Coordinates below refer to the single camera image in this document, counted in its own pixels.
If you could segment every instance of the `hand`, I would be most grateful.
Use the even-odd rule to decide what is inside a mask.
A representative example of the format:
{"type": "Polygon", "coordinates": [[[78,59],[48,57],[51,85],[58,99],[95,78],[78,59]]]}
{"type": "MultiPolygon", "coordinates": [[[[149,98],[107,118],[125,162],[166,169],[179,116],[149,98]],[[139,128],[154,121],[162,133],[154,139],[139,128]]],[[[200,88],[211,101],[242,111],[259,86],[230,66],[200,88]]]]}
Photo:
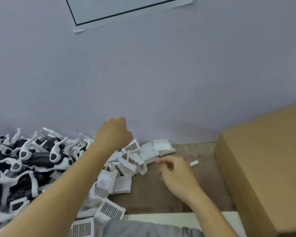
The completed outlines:
{"type": "Polygon", "coordinates": [[[190,204],[194,194],[202,191],[190,163],[182,157],[167,155],[156,160],[156,164],[160,165],[158,174],[162,175],[167,188],[186,204],[190,204]]]}
{"type": "Polygon", "coordinates": [[[120,117],[104,122],[95,135],[94,143],[115,151],[124,148],[132,140],[133,134],[127,131],[125,117],[120,117]]]}

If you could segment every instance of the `gray fabric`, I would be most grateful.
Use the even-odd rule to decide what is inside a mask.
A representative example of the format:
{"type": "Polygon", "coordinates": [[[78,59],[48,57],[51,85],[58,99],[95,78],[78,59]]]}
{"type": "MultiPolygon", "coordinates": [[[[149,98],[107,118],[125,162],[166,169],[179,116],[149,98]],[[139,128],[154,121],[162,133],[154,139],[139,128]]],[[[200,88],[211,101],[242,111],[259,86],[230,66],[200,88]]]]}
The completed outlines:
{"type": "Polygon", "coordinates": [[[199,229],[179,228],[140,221],[112,219],[103,227],[103,237],[204,237],[199,229]]]}

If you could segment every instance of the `purple-gray wall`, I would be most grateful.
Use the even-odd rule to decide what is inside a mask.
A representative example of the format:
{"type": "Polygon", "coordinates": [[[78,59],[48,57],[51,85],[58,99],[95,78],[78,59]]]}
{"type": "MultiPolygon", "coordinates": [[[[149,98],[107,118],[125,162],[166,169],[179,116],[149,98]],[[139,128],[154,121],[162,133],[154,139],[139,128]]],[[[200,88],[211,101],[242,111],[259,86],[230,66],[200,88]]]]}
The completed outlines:
{"type": "Polygon", "coordinates": [[[0,130],[214,141],[296,103],[296,0],[193,0],[83,33],[64,0],[0,0],[0,130]]]}

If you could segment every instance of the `black border line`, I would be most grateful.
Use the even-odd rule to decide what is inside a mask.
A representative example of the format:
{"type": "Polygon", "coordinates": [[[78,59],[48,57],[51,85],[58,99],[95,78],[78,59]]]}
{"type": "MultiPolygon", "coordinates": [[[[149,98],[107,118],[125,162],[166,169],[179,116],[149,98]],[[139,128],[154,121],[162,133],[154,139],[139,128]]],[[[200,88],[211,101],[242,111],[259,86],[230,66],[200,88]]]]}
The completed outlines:
{"type": "Polygon", "coordinates": [[[101,18],[98,18],[98,19],[94,19],[94,20],[91,20],[91,21],[86,21],[86,22],[83,22],[83,23],[79,23],[79,24],[77,24],[77,23],[76,23],[76,20],[75,20],[75,18],[74,18],[74,14],[72,13],[72,10],[71,10],[71,8],[70,8],[69,2],[68,2],[68,0],[66,0],[67,5],[68,5],[68,7],[69,7],[69,10],[70,10],[70,12],[71,12],[72,18],[74,19],[74,23],[75,23],[76,26],[80,26],[80,25],[84,25],[84,24],[91,23],[91,22],[100,21],[100,20],[103,20],[103,19],[107,19],[107,18],[111,18],[111,17],[119,16],[119,15],[126,14],[126,13],[129,13],[129,12],[134,12],[134,11],[142,10],[142,9],[145,9],[145,8],[149,8],[149,7],[153,7],[153,6],[161,5],[161,4],[164,4],[164,3],[171,2],[171,1],[177,1],[177,0],[167,0],[167,1],[162,1],[162,2],[158,2],[158,3],[155,3],[155,4],[148,5],[148,6],[139,7],[139,8],[136,8],[136,9],[130,10],[130,11],[125,11],[125,12],[117,13],[117,14],[114,14],[114,15],[110,15],[110,16],[106,16],[106,17],[101,17],[101,18]]]}

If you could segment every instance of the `pile of plastic parts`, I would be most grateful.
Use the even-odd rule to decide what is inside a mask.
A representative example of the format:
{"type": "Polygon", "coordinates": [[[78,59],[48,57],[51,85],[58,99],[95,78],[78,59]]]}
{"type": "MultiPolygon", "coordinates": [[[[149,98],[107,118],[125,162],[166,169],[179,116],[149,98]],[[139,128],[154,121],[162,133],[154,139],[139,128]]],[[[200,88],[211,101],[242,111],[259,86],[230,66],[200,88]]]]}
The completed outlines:
{"type": "MultiPolygon", "coordinates": [[[[0,229],[82,158],[93,141],[82,134],[77,139],[64,138],[47,128],[35,131],[30,138],[21,136],[21,129],[12,138],[0,135],[0,229]]],[[[144,175],[147,164],[173,152],[168,140],[142,146],[133,140],[116,151],[93,184],[77,219],[92,217],[100,225],[111,218],[122,219],[125,209],[108,200],[108,195],[130,193],[133,175],[144,175]]],[[[74,228],[77,221],[70,230],[72,236],[79,231],[74,228]]]]}

